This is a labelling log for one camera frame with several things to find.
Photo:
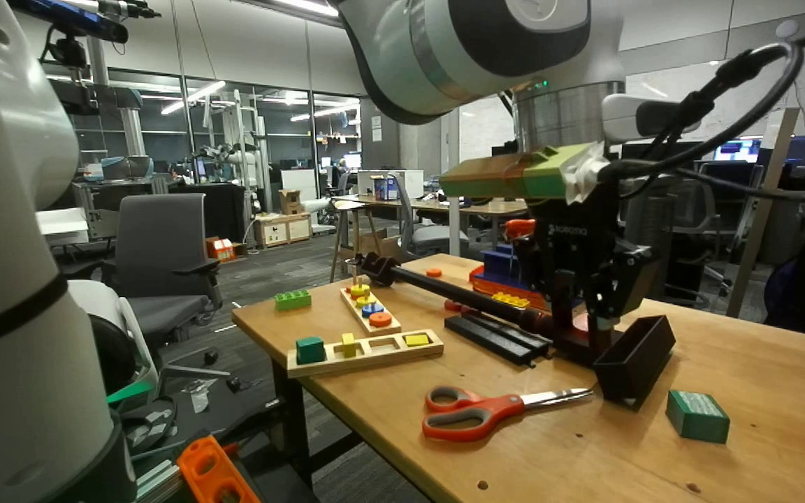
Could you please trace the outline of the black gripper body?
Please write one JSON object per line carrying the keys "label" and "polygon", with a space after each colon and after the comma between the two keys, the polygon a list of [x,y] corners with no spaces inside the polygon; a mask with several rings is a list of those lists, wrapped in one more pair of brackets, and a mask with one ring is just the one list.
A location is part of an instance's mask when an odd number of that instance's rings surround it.
{"label": "black gripper body", "polygon": [[618,226],[620,193],[600,185],[582,203],[533,203],[532,280],[550,302],[543,335],[578,362],[600,356],[614,324],[635,309],[653,280],[657,254]]}

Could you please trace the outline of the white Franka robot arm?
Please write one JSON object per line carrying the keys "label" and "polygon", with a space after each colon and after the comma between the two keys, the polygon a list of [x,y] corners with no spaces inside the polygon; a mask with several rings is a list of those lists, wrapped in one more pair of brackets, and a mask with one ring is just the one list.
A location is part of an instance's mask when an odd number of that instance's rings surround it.
{"label": "white Franka robot arm", "polygon": [[[610,101],[624,84],[618,0],[329,0],[350,36],[372,102],[396,122],[423,124],[463,102],[509,91],[518,102],[544,78]],[[544,335],[576,362],[620,368],[674,347],[663,314],[641,317],[657,256],[618,228],[620,182],[607,133],[533,140],[456,164],[441,186],[456,196],[518,196],[533,226],[514,256],[536,306],[507,306],[469,294],[463,302]]]}

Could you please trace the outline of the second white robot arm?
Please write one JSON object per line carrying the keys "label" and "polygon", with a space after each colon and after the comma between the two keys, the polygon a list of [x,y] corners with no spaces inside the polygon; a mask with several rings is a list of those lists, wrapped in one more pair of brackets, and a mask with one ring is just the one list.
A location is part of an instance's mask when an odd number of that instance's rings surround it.
{"label": "second white robot arm", "polygon": [[36,224],[76,168],[72,122],[0,0],[0,503],[133,503],[91,321]]}

